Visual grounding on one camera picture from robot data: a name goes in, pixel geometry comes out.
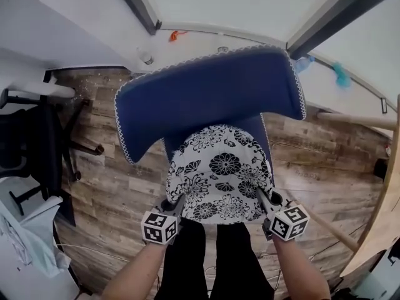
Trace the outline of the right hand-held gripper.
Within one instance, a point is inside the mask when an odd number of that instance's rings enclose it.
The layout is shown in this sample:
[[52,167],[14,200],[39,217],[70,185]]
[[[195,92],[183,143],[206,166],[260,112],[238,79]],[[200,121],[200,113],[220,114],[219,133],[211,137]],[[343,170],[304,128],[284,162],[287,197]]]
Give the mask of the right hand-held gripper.
[[282,191],[266,193],[260,187],[256,188],[256,197],[266,214],[262,230],[268,241],[273,236],[290,241],[304,233],[310,216],[302,205]]

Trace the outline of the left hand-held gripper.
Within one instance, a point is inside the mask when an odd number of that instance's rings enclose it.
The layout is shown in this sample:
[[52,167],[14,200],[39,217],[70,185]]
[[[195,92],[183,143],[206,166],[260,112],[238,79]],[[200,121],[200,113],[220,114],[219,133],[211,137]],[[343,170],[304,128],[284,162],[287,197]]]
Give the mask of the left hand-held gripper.
[[160,200],[150,211],[146,211],[141,221],[142,239],[145,243],[171,244],[178,233],[178,224],[184,209],[186,196],[176,202]]

